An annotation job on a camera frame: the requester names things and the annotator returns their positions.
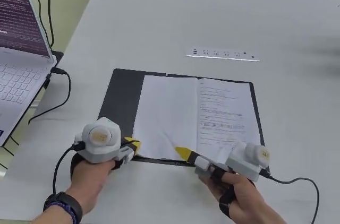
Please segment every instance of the laptop screen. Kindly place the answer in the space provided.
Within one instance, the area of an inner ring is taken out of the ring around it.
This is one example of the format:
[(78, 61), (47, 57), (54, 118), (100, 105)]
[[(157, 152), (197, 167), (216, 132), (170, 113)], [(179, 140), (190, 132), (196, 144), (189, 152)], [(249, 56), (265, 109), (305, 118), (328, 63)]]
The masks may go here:
[(29, 0), (0, 0), (0, 47), (49, 57)]

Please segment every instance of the laptop keyboard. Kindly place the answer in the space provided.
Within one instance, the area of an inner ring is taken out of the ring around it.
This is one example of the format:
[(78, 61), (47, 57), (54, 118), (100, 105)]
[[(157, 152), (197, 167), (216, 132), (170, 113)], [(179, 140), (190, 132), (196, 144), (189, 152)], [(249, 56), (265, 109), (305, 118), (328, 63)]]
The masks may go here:
[(34, 85), (46, 72), (0, 63), (0, 101), (22, 104)]

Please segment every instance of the hand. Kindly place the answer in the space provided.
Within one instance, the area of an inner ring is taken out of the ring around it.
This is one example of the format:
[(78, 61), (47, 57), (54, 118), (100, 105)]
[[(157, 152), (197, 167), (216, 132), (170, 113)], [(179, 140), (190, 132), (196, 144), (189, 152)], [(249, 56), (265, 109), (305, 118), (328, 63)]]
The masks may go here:
[[(210, 178), (200, 177), (219, 201), (223, 194)], [(266, 203), (258, 190), (243, 176), (225, 173), (222, 182), (234, 185), (236, 200), (229, 206), (229, 215), (236, 224), (284, 224), (285, 221)]]
[(83, 215), (95, 207), (107, 176), (114, 167), (114, 160), (100, 164), (82, 161), (75, 167), (71, 187), (66, 191), (66, 194), (74, 197), (80, 203)]

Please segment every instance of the yellow tip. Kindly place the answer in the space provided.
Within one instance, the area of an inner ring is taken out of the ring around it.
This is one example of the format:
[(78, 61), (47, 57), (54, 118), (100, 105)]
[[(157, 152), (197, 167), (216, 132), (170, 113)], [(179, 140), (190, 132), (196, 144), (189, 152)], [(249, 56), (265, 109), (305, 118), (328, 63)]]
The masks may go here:
[(192, 152), (191, 150), (185, 147), (175, 147), (175, 150), (181, 156), (181, 158), (184, 159), (185, 161), (188, 161), (189, 156)]
[[(132, 137), (124, 137), (127, 141), (131, 142), (131, 141), (135, 141), (135, 138), (132, 138)], [(139, 148), (140, 148), (140, 145), (142, 144), (140, 141), (138, 142), (133, 142), (131, 143), (133, 144), (134, 146), (136, 146), (136, 151), (134, 152), (135, 155), (138, 154), (138, 151), (139, 151)]]

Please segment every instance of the white device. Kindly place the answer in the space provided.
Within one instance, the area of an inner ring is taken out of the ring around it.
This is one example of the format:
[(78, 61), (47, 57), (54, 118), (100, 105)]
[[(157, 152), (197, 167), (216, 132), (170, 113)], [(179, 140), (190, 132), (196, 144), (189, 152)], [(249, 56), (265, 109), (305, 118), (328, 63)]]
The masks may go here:
[(75, 136), (74, 143), (80, 141), (85, 143), (86, 148), (78, 153), (90, 163), (112, 159), (124, 159), (124, 163), (128, 163), (134, 156), (134, 151), (129, 146), (121, 148), (120, 127), (105, 117), (86, 125), (82, 133)]
[(262, 145), (240, 142), (232, 149), (225, 163), (217, 163), (204, 156), (198, 156), (194, 163), (197, 167), (195, 173), (210, 177), (212, 172), (209, 167), (216, 166), (257, 182), (261, 170), (269, 167), (269, 156), (269, 151)]
[(257, 182), (260, 171), (269, 167), (269, 151), (262, 145), (238, 143), (225, 163), (233, 171)]
[(0, 146), (46, 81), (56, 60), (31, 0), (0, 0)]

